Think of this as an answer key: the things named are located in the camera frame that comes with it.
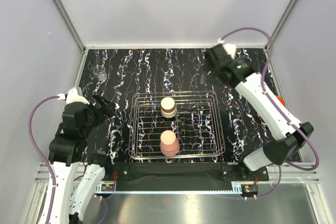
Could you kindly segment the small clear glass cup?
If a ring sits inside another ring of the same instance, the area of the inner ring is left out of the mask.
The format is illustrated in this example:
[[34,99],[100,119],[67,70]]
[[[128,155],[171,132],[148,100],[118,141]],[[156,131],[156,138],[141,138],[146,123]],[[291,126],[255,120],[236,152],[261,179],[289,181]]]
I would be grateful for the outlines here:
[[107,72],[104,66],[95,66],[93,69],[93,74],[98,78],[99,81],[107,80]]

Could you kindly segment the beige brown ceramic cup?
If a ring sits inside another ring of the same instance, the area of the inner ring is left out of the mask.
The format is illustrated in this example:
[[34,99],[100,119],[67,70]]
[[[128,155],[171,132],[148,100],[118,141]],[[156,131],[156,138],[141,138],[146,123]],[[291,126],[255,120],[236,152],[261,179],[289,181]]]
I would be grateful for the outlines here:
[[177,113],[175,101],[171,97],[165,97],[161,101],[161,113],[165,118],[172,118]]

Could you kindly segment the orange translucent plastic cup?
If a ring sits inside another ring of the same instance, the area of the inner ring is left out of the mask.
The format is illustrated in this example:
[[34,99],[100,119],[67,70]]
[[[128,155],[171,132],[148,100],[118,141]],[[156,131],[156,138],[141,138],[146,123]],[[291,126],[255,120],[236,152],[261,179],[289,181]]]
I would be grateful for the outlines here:
[[285,101],[282,99],[282,97],[280,97],[280,96],[276,96],[277,97],[277,99],[280,101],[280,103],[283,105],[283,106],[285,106],[286,105],[286,103],[285,103]]

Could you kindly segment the pink plastic cup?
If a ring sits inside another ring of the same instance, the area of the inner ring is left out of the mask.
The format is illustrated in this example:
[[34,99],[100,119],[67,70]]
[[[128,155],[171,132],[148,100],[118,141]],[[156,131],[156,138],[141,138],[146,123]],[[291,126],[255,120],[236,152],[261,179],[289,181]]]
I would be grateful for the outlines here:
[[176,134],[171,130],[165,130],[160,136],[160,150],[165,156],[175,156],[179,150],[179,142]]

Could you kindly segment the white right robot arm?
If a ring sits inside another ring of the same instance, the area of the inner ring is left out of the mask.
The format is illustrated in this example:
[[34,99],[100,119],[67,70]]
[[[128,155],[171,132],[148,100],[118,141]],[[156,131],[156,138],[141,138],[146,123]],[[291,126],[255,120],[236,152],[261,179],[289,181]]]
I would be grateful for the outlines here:
[[251,180],[257,170],[269,164],[282,165],[307,143],[313,133],[310,122],[302,123],[281,104],[261,73],[246,57],[236,58],[234,44],[220,43],[205,51],[201,82],[211,74],[223,85],[241,94],[267,124],[274,141],[252,151],[238,167],[238,176]]

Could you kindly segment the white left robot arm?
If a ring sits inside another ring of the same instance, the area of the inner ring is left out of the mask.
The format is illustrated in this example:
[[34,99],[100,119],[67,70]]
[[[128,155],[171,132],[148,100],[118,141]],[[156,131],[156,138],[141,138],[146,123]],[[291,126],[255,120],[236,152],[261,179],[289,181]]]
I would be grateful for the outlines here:
[[65,100],[54,139],[49,144],[47,166],[50,172],[45,205],[39,223],[82,223],[89,201],[101,180],[112,177],[111,158],[106,154],[87,155],[87,168],[74,188],[77,169],[93,128],[115,113],[115,103],[94,95],[95,107],[75,90],[55,97]]

